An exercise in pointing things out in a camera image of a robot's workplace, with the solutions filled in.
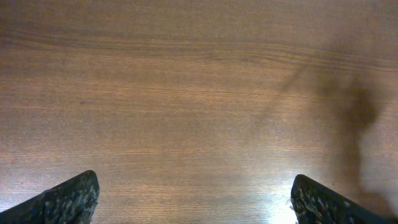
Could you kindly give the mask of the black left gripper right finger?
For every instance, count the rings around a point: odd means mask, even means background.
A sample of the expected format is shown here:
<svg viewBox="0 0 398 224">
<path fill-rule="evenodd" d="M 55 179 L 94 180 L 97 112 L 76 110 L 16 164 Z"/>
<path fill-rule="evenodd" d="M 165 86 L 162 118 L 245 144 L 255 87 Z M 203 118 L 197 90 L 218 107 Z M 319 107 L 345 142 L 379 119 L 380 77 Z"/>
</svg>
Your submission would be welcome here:
<svg viewBox="0 0 398 224">
<path fill-rule="evenodd" d="M 290 198 L 298 224 L 393 224 L 303 174 Z"/>
</svg>

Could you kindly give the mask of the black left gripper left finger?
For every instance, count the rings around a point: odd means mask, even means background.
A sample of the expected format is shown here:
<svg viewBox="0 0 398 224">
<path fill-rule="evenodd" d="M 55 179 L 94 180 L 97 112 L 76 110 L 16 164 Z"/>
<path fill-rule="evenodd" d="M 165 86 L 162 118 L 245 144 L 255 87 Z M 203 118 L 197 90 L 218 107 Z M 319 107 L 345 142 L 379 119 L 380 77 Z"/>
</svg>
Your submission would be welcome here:
<svg viewBox="0 0 398 224">
<path fill-rule="evenodd" d="M 1 223 L 89 224 L 99 196 L 97 175 L 87 170 L 1 212 Z"/>
</svg>

